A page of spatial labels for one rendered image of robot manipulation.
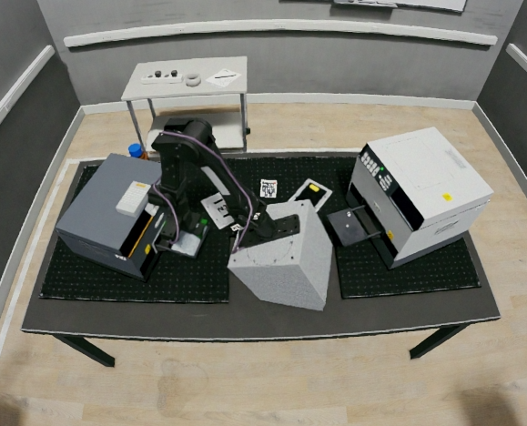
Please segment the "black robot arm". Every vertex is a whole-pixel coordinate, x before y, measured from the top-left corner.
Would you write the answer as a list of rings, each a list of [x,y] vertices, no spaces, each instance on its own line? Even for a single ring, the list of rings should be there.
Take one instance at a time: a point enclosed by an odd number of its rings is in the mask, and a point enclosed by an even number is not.
[[[157,135],[151,144],[152,149],[161,152],[159,153],[161,184],[156,185],[156,189],[162,197],[153,189],[152,184],[147,192],[149,204],[168,208],[169,204],[165,200],[168,199],[176,215],[181,216],[188,211],[187,197],[184,194],[187,176],[183,170],[183,161],[186,161],[193,163],[207,176],[225,200],[229,215],[243,228],[247,225],[250,207],[240,187],[248,194],[253,211],[248,228],[238,245],[239,249],[254,247],[300,233],[298,214],[273,220],[266,211],[268,205],[238,180],[221,156],[215,143],[216,139],[212,134],[212,126],[208,121],[199,117],[170,118],[164,125],[164,131],[178,133],[182,136]],[[219,155],[228,169],[225,169],[220,160],[204,149],[201,144]]]

